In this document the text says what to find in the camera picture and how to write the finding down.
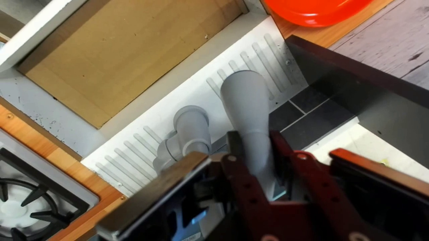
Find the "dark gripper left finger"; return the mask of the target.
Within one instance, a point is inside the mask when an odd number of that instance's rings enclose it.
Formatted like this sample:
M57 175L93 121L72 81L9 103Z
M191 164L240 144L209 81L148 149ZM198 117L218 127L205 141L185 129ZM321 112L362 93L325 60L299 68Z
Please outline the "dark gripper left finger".
M232 190L234 211L228 219L232 236L238 241L281 241L282 232L258 180L248 171L244 144L237 131L226 133L229 152L221 165Z

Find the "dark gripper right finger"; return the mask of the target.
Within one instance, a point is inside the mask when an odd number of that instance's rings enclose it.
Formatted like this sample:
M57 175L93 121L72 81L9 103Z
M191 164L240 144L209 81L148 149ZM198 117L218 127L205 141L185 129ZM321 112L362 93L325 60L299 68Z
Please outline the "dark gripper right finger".
M336 241L386 238L383 231L375 230L359 216L339 184L312 153L292 149L278 132L270 132L270 141L280 156L291 163L293 174L300 178L308 192L311 204L323 215Z

